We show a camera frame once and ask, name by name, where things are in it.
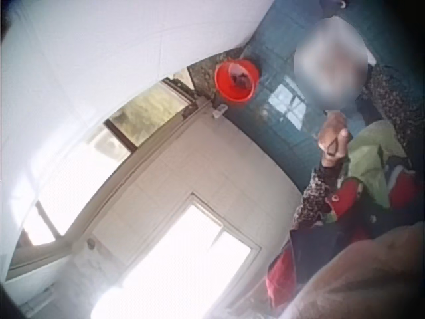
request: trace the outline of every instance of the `blue tile wall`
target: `blue tile wall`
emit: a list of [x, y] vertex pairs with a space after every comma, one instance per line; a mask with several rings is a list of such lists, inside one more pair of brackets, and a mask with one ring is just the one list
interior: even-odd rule
[[[400, 44], [400, 28], [382, 10], [383, 0], [351, 1], [341, 17], [356, 28], [378, 62], [410, 72], [413, 63]], [[268, 102], [284, 83], [285, 76], [294, 80], [294, 52], [309, 28], [322, 17], [318, 0], [275, 0], [242, 57], [252, 60], [261, 70], [260, 85], [253, 99], [242, 108], [230, 107], [225, 116], [254, 140], [303, 191], [312, 169], [318, 165], [321, 152], [313, 137], [324, 122], [325, 114], [307, 106], [302, 129]], [[365, 127], [355, 108], [347, 108], [348, 125], [355, 136]]]

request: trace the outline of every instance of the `leopard print sleeve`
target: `leopard print sleeve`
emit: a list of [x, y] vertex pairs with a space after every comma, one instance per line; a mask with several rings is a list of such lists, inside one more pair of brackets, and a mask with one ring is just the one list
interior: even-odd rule
[[320, 165], [313, 170], [310, 183], [303, 193], [302, 204], [295, 211], [292, 229], [309, 228], [321, 214], [330, 212], [325, 198], [336, 190], [341, 167], [341, 164], [332, 168]]
[[398, 141], [413, 158], [424, 136], [423, 96], [411, 89], [408, 79], [399, 71], [376, 64], [362, 93], [370, 98], [381, 115], [389, 120]]

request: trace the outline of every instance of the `window pane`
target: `window pane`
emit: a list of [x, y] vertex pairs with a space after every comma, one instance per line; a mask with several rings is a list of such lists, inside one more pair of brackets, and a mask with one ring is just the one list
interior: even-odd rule
[[129, 152], [103, 125], [72, 150], [39, 197], [61, 235], [128, 156]]
[[30, 210], [25, 219], [24, 230], [27, 232], [29, 240], [34, 246], [51, 243], [55, 240], [43, 218], [40, 217], [36, 207]]
[[202, 318], [250, 252], [220, 230], [191, 206], [124, 280], [123, 288], [103, 295], [92, 319], [123, 313], [126, 318]]
[[120, 108], [110, 120], [139, 146], [187, 104], [168, 86], [157, 83]]

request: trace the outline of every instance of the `white ceiling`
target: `white ceiling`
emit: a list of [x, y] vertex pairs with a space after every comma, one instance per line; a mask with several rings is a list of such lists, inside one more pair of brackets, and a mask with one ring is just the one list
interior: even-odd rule
[[1, 43], [1, 280], [64, 155], [166, 74], [237, 47], [273, 0], [21, 0]]

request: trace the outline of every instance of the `hand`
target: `hand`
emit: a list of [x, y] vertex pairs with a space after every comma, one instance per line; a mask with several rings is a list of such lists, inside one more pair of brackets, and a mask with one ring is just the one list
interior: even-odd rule
[[319, 147], [323, 150], [323, 167], [334, 167], [341, 158], [347, 156], [349, 138], [345, 116], [338, 111], [328, 112], [318, 136]]

